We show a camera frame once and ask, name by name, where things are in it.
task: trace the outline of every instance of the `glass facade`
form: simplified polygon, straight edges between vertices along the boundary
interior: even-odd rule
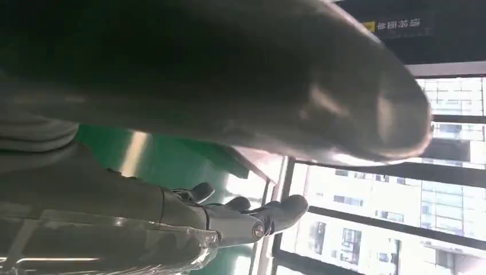
[[[434,114],[468,116],[484,116],[484,81],[482,77],[417,80]]]

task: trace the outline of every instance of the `building window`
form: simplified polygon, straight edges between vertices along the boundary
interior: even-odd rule
[[[322,255],[322,250],[324,246],[324,235],[326,234],[326,224],[323,222],[318,222],[311,227],[311,248],[314,253]]]
[[[354,173],[354,178],[357,178],[357,179],[372,179],[373,178],[373,174],[355,172]]]
[[[345,203],[347,205],[363,206],[364,201],[361,199],[349,198],[344,196],[334,196],[334,201],[339,203]]]
[[[343,248],[340,260],[357,265],[359,262],[359,250],[361,243],[361,231],[343,229]]]
[[[398,183],[398,184],[403,184],[403,185],[405,185],[405,179],[404,179],[404,178],[397,178],[397,183]]]
[[[346,170],[340,170],[340,169],[336,169],[335,174],[336,174],[337,176],[348,176],[349,171],[346,171]]]
[[[375,216],[383,219],[388,219],[390,221],[403,222],[403,215],[398,213],[377,210],[375,211]]]
[[[376,175],[375,179],[377,182],[390,182],[390,177],[387,175]]]

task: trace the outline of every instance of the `building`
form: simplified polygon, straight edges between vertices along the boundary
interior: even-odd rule
[[[435,114],[484,115],[485,80],[418,83]],[[426,158],[410,162],[485,169],[484,125],[434,123],[433,136],[439,142]],[[304,194],[310,205],[325,209],[486,240],[483,188],[296,164],[290,193]],[[282,249],[363,274],[468,275],[475,274],[472,263],[484,265],[477,257],[482,252],[468,247],[316,214],[284,234]]]

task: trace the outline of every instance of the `window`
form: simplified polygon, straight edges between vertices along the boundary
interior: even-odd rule
[[[336,169],[335,174],[337,176],[348,176],[349,171]]]
[[[326,234],[326,224],[318,222],[311,228],[312,249],[316,254],[322,254],[324,246],[324,235]]]
[[[375,180],[379,182],[390,182],[390,177],[387,175],[376,175]]]
[[[449,206],[463,206],[463,198],[459,195],[449,195],[443,193],[436,193],[436,201],[442,205],[449,205]]]
[[[403,185],[405,185],[405,179],[404,179],[404,178],[397,178],[397,183],[398,183],[398,184],[403,184]]]
[[[377,217],[380,217],[380,218],[383,218],[383,219],[389,219],[391,221],[396,221],[396,222],[403,222],[403,215],[402,214],[377,210],[375,212],[375,215]]]
[[[462,235],[461,232],[463,231],[463,223],[461,221],[455,219],[437,217],[436,223],[437,223],[436,224],[437,228],[447,229],[457,233],[458,235]]]
[[[373,175],[368,173],[354,172],[354,178],[357,179],[372,179]]]
[[[347,205],[363,206],[363,201],[361,199],[348,198],[344,196],[334,196],[335,202],[345,203]]]
[[[386,253],[378,253],[378,260],[380,262],[389,262],[390,261],[388,259],[388,254],[386,254]]]
[[[357,265],[359,262],[360,243],[361,231],[343,229],[343,249],[340,260]]]
[[[435,204],[429,202],[422,202],[422,214],[435,215]]]
[[[360,274],[379,275],[453,275],[464,271],[462,267],[456,269],[454,261],[463,265],[474,261],[469,258],[472,255],[486,259],[486,252],[480,251],[482,243],[412,228],[420,226],[486,241],[486,188],[462,186],[456,176],[450,182],[457,185],[436,182],[442,178],[436,175],[443,170],[459,171],[464,184],[477,178],[469,174],[470,169],[483,170],[475,171],[477,175],[486,171],[486,124],[475,123],[484,118],[466,117],[485,116],[485,81],[486,78],[480,77],[417,81],[430,99],[434,114],[463,117],[444,116],[441,117],[444,122],[432,123],[435,143],[427,149],[426,158],[407,160],[415,164],[403,166],[403,171],[398,170],[400,166],[368,167],[360,170],[367,172],[362,173],[352,168],[336,170],[326,168],[325,164],[297,161],[295,167],[304,166],[301,170],[305,173],[299,179],[300,190],[294,188],[299,193],[292,194],[304,194],[305,190],[304,195],[313,207],[297,226],[283,233],[281,249],[294,253],[283,256],[287,259],[307,256]],[[353,218],[356,215],[375,219]],[[377,221],[378,218],[412,227],[405,230],[402,226]],[[400,241],[397,244],[389,241],[393,238]],[[340,272],[322,270],[322,273]]]
[[[463,209],[460,207],[437,205],[436,211],[437,211],[437,216],[453,218],[453,219],[463,218]]]

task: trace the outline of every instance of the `sign with text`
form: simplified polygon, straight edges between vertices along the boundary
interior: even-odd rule
[[[431,36],[433,14],[422,12],[390,16],[363,22],[364,26],[378,38],[406,38]]]

